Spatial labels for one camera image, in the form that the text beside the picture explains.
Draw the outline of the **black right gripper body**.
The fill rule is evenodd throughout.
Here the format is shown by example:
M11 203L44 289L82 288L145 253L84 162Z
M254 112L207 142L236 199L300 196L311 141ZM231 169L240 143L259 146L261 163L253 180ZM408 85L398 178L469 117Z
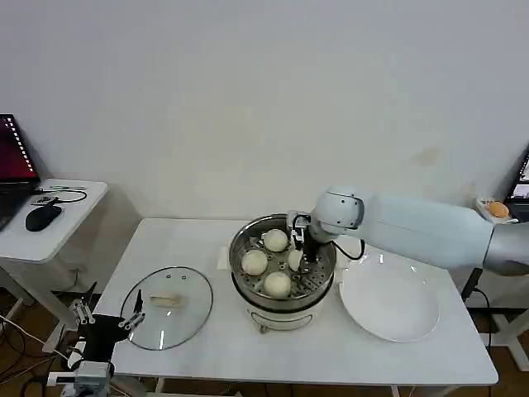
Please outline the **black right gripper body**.
M307 262L316 262L317 256L322 243L316 240L312 234L309 226L305 227L303 240L303 255Z

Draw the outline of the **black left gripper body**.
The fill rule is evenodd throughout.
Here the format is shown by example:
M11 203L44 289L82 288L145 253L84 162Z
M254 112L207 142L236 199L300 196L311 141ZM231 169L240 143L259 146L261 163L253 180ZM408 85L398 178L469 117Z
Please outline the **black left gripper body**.
M126 329L120 326L125 319L104 314L94 314L93 319L94 323L79 326L79 335L85 339L83 359L110 362L115 345L126 339Z

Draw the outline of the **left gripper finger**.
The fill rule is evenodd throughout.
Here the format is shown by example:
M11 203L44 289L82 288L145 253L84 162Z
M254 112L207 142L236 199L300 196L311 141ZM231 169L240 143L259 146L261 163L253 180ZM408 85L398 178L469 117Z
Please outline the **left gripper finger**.
M125 330L133 330L145 319L145 312L143 311L143 298L142 290L139 289L136 295L136 301L133 306L132 315L129 318L124 318L119 324L119 328L124 328Z
M82 297L76 299L69 307L78 326L85 326L96 322L92 314L92 309L90 308L90 303L96 286L97 282L94 281L90 288L83 293Z

